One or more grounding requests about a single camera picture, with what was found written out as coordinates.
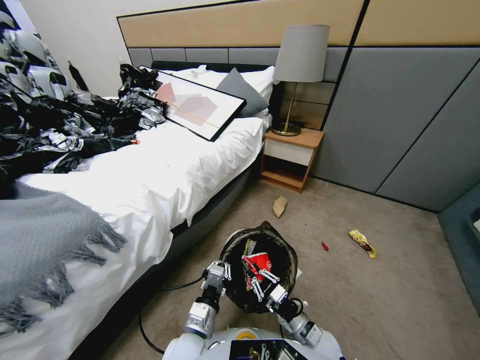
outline picture frame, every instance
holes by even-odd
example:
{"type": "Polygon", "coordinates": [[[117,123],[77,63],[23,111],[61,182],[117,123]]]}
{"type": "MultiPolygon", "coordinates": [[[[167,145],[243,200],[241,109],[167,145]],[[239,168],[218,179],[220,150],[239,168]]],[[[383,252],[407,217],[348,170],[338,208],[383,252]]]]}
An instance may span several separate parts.
{"type": "Polygon", "coordinates": [[[247,104],[241,97],[158,71],[156,98],[167,103],[166,118],[214,142],[247,104]]]}

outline table lamp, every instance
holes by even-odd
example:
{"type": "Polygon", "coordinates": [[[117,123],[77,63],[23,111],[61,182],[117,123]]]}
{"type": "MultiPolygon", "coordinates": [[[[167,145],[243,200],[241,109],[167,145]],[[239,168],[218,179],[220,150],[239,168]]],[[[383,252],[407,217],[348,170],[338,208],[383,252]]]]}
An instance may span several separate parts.
{"type": "Polygon", "coordinates": [[[329,25],[292,25],[285,29],[273,78],[294,84],[286,120],[272,126],[275,134],[300,134],[300,127],[289,123],[297,83],[320,82],[324,78],[329,31],[329,25]]]}

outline blanket fringe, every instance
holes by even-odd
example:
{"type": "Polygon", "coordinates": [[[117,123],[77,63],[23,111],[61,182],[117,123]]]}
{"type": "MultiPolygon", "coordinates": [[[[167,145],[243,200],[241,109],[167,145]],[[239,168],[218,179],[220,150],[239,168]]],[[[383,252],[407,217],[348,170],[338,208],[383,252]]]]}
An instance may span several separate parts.
{"type": "Polygon", "coordinates": [[[67,269],[61,263],[55,266],[44,281],[34,286],[27,296],[50,304],[55,309],[62,305],[65,299],[74,292],[72,285],[70,285],[67,279],[67,269]]]}
{"type": "Polygon", "coordinates": [[[103,226],[100,231],[88,237],[89,244],[98,244],[113,253],[118,253],[125,245],[125,239],[112,230],[110,226],[103,226]]]}
{"type": "Polygon", "coordinates": [[[33,323],[42,321],[42,319],[27,313],[22,305],[22,299],[17,297],[0,309],[0,321],[8,325],[8,329],[0,332],[0,338],[4,338],[14,332],[24,333],[33,323]]]}
{"type": "MultiPolygon", "coordinates": [[[[108,224],[104,224],[98,231],[87,238],[87,243],[98,244],[113,253],[118,253],[127,242],[118,235],[108,224]]],[[[33,284],[31,289],[24,294],[25,298],[39,300],[57,308],[75,292],[67,279],[67,269],[64,261],[86,261],[103,266],[107,259],[96,255],[86,244],[67,254],[53,270],[39,283],[33,284]]],[[[8,325],[6,330],[0,330],[0,338],[7,337],[14,332],[24,333],[33,323],[42,321],[42,318],[27,313],[20,297],[15,298],[6,306],[0,308],[0,323],[8,325]]]]}

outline white duvet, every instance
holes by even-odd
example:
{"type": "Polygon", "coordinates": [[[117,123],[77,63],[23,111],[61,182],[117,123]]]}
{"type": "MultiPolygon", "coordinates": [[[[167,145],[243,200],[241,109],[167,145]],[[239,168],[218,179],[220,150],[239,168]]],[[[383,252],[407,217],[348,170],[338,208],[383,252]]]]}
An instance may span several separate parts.
{"type": "Polygon", "coordinates": [[[139,131],[129,145],[84,161],[68,174],[30,174],[32,187],[70,196],[97,212],[125,237],[120,253],[90,247],[104,266],[71,261],[75,293],[57,309],[35,300],[27,309],[42,317],[25,333],[0,338],[2,359],[67,359],[120,296],[172,243],[170,229],[192,220],[209,199],[256,158],[263,121],[235,119],[215,142],[171,122],[139,131]]]}

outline gray lamp shade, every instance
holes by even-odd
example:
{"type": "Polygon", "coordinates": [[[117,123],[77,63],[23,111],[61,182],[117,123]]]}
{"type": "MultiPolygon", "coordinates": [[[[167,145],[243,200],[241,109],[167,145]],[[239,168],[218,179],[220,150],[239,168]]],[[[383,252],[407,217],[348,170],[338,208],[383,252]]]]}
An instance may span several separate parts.
{"type": "Polygon", "coordinates": [[[292,25],[283,33],[273,78],[312,83],[324,78],[329,25],[292,25]]]}

